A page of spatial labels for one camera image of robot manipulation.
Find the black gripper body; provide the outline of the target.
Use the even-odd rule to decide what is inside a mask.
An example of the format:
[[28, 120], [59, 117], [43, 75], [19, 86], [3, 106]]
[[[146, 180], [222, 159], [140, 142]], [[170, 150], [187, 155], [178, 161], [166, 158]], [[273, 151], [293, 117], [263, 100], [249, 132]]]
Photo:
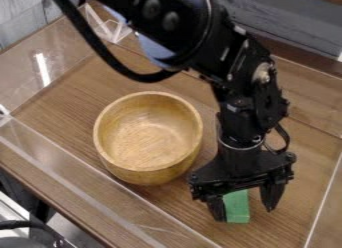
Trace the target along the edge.
[[197, 169], [189, 179], [194, 200], [207, 202], [210, 196], [259, 187], [267, 182], [283, 181], [287, 185], [294, 179], [293, 164], [297, 155], [285, 152], [279, 155], [262, 150], [255, 155], [237, 154], [231, 160], [217, 155], [214, 160]]

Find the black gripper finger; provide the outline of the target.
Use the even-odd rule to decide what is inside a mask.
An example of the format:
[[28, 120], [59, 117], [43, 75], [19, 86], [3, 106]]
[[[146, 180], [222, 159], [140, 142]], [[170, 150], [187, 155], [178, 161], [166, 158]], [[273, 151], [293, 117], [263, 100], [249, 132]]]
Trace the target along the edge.
[[261, 186], [261, 199], [269, 212], [271, 212], [277, 208], [285, 192], [285, 186], [286, 183], [283, 181], [275, 183], [267, 181]]
[[213, 214], [214, 219], [218, 222], [226, 222], [227, 216], [226, 216], [226, 206], [223, 202], [223, 197], [217, 195], [210, 196], [207, 198], [207, 207]]

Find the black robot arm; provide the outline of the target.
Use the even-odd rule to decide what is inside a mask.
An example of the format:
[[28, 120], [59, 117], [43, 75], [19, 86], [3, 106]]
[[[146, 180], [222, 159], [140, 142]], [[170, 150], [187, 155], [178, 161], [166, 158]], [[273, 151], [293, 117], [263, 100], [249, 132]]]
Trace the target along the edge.
[[271, 53], [233, 21], [219, 0], [98, 0], [139, 34], [151, 61], [169, 71], [193, 69], [209, 82], [219, 105], [218, 150], [193, 171], [191, 195], [207, 204], [217, 221], [233, 216], [230, 195], [257, 187], [269, 211], [277, 208], [294, 178], [297, 156], [273, 148], [266, 135], [289, 116], [289, 100], [277, 82]]

